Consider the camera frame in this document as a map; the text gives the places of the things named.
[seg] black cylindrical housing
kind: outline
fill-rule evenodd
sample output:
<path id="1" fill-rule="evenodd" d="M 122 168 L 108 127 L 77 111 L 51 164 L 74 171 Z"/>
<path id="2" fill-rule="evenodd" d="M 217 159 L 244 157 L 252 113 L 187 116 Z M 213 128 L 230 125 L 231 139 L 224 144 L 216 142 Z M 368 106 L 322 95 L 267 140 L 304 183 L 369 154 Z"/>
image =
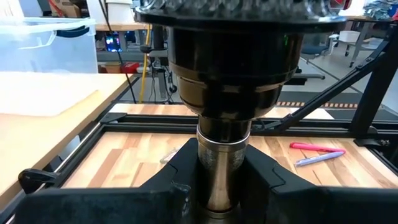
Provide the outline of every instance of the black cylindrical housing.
<path id="1" fill-rule="evenodd" d="M 207 118 L 243 121 L 266 114 L 295 73 L 302 37 L 169 28 L 169 61 L 181 99 Z"/>

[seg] wooden workbench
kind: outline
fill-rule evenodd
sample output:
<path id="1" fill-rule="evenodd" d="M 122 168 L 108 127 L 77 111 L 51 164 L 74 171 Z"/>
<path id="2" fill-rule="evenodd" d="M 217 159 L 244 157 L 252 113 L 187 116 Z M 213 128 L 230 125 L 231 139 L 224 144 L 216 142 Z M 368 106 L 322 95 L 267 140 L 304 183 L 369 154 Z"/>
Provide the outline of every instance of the wooden workbench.
<path id="1" fill-rule="evenodd" d="M 267 117 L 281 118 L 295 108 L 274 108 Z M 193 115 L 182 105 L 116 105 L 111 111 L 129 114 Z M 307 118 L 332 119 L 322 109 Z M 159 160 L 179 148 L 189 134 L 105 133 L 86 159 L 63 187 L 138 187 L 158 172 Z M 250 137 L 250 144 L 273 157 L 282 166 L 316 185 L 350 187 L 398 187 L 398 177 L 366 148 L 352 139 Z M 337 159 L 304 167 L 293 163 L 318 152 L 289 149 L 291 142 L 307 142 L 345 148 L 347 153 Z"/>
<path id="2" fill-rule="evenodd" d="M 9 78 L 10 86 L 18 86 L 21 79 L 32 77 L 31 74 L 20 73 Z M 45 79 L 48 85 L 54 85 L 58 76 L 48 74 L 40 78 Z M 69 78 L 76 82 L 81 80 L 78 75 Z M 93 85 L 97 85 L 97 90 L 58 116 L 0 114 L 0 211 L 21 190 L 17 176 L 22 170 L 43 169 L 127 88 L 126 77 L 122 74 L 93 74 L 85 75 L 85 78 L 95 83 Z"/>
<path id="3" fill-rule="evenodd" d="M 130 24 L 110 24 L 112 31 L 132 31 L 138 29 L 147 29 L 148 24 L 140 22 L 131 22 Z M 95 30 L 97 31 L 109 31 L 107 24 L 96 24 Z"/>
<path id="4" fill-rule="evenodd" d="M 349 20 L 349 21 L 354 21 L 354 20 L 366 20 L 366 19 L 369 19 L 369 20 L 370 20 L 370 18 L 368 18 L 368 17 L 366 17 L 366 16 L 345 16 L 345 18 L 346 18 L 347 20 Z"/>

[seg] plastic storage container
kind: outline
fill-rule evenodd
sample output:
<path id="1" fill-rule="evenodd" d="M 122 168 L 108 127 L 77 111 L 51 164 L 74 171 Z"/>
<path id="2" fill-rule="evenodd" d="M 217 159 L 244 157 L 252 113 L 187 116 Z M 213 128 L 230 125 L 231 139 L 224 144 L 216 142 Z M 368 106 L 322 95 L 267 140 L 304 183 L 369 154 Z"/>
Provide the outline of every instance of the plastic storage container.
<path id="1" fill-rule="evenodd" d="M 98 73 L 94 19 L 2 18 L 0 72 Z"/>
<path id="2" fill-rule="evenodd" d="M 357 31 L 341 31 L 338 39 L 342 42 L 356 42 L 359 35 L 360 32 Z"/>

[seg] metal shaft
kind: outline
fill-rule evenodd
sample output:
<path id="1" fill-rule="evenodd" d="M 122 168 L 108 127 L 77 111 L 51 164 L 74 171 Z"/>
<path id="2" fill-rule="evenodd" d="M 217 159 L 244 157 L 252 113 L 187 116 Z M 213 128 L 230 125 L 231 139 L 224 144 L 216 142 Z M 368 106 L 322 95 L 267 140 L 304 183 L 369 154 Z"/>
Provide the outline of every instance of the metal shaft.
<path id="1" fill-rule="evenodd" d="M 248 137 L 236 142 L 215 142 L 206 138 L 198 126 L 198 157 L 204 167 L 200 180 L 200 202 L 208 210 L 223 213 L 239 202 L 239 187 L 236 184 L 238 168 L 242 164 Z"/>

